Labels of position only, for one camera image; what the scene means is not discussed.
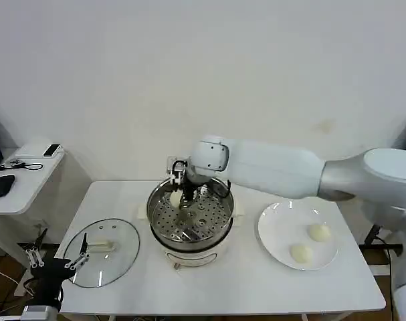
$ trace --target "cable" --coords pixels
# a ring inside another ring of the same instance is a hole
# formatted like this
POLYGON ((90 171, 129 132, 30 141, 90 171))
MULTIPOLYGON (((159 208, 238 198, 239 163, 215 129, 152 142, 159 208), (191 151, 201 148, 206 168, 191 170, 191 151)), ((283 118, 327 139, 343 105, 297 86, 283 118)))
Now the cable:
POLYGON ((43 165, 40 163, 24 164, 24 168, 28 171, 38 171, 43 168, 43 165))
POLYGON ((184 167, 188 166, 188 162, 187 162, 187 161, 181 160, 181 159, 176 160, 176 161, 173 163, 172 167, 171 167, 171 171, 172 171, 172 172, 175 171, 175 167, 176 167, 177 164, 183 164, 184 167))
POLYGON ((14 309, 14 308, 16 308, 16 307, 18 307, 18 306, 20 306, 20 305, 22 305, 22 304, 16 304, 16 305, 14 305, 14 306, 10 306, 9 308, 4 309, 4 310, 0 311, 0 315, 1 315, 2 313, 4 313, 4 312, 10 311, 11 309, 14 309))
POLYGON ((63 302, 63 298, 64 298, 64 291, 63 291, 63 286, 60 288, 60 303, 63 302))
MULTIPOLYGON (((23 269, 22 272, 21 272, 21 275, 19 276, 20 279, 23 277, 25 272, 26 272, 26 269, 23 269)), ((12 302, 16 302, 16 301, 19 301, 19 300, 23 299, 23 297, 18 297, 18 298, 14 297, 11 300, 7 300, 8 297, 11 295, 12 291, 14 291, 16 289, 16 287, 17 286, 15 284, 13 284, 13 286, 8 290, 7 295, 5 296, 5 298, 2 301, 0 301, 0 310, 3 310, 6 304, 10 304, 12 302)))
MULTIPOLYGON (((3 274, 2 272, 0 272, 0 274, 1 274, 2 276, 5 276, 7 279, 10 279, 12 282, 14 282, 15 284, 17 284, 18 286, 20 285, 17 281, 15 281, 13 278, 7 276, 6 274, 3 274)), ((26 290, 26 292, 27 292, 28 294, 30 294, 31 296, 33 295, 29 290, 27 290, 27 289, 25 289, 25 290, 26 290)))
MULTIPOLYGON (((383 242, 383 244, 387 246, 387 243, 380 237, 375 236, 374 239, 377 239, 377 240, 383 242)), ((390 267, 390 313, 391 313, 391 321, 394 321, 395 320, 395 309, 393 306, 393 290, 392 290, 392 286, 391 286, 391 256, 390 256, 389 249, 387 249, 387 256, 389 258, 389 267, 390 267)))
POLYGON ((32 293, 32 296, 34 296, 35 294, 34 294, 33 290, 32 290, 31 288, 29 288, 27 285, 28 285, 30 282, 35 281, 35 280, 36 280, 36 278, 30 278, 30 279, 26 280, 26 281, 23 283, 23 288, 26 289, 27 293, 31 292, 31 293, 32 293))

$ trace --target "computer mouse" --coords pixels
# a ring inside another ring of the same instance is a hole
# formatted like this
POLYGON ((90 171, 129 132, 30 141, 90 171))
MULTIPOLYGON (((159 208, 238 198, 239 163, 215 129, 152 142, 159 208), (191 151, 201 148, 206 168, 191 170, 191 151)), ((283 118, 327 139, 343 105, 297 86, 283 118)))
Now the computer mouse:
POLYGON ((15 175, 0 176, 0 197, 8 194, 9 190, 13 186, 15 181, 15 175))

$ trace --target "white table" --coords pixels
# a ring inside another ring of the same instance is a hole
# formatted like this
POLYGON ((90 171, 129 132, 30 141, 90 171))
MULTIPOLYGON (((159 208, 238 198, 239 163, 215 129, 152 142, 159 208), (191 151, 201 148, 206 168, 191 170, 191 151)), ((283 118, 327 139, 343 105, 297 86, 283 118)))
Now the white table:
MULTIPOLYGON (((9 157, 5 162, 11 158, 15 158, 15 150, 7 150, 7 154, 9 154, 9 157)), ((64 152, 59 152, 53 158, 24 160, 29 164, 42 164, 43 168, 38 171, 28 171, 26 169, 1 171, 0 176, 15 175, 15 182, 10 192, 4 197, 0 197, 0 216, 19 215, 26 212, 63 156, 64 152)), ((16 240, 13 236, 8 226, 5 226, 5 222, 0 219, 0 248, 14 257, 22 265, 27 266, 27 256, 16 244, 16 240)))
POLYGON ((95 182, 56 254, 62 257, 77 232, 94 221, 130 221, 140 235, 140 252, 130 270, 101 288, 63 284, 62 313, 109 315, 305 314, 380 310, 385 300, 338 207, 308 199, 336 232, 340 251, 320 271, 302 272, 282 265, 255 237, 257 216, 279 197, 233 185, 245 211, 233 227, 227 253, 203 267, 173 269, 150 232, 137 217, 158 182, 95 182))

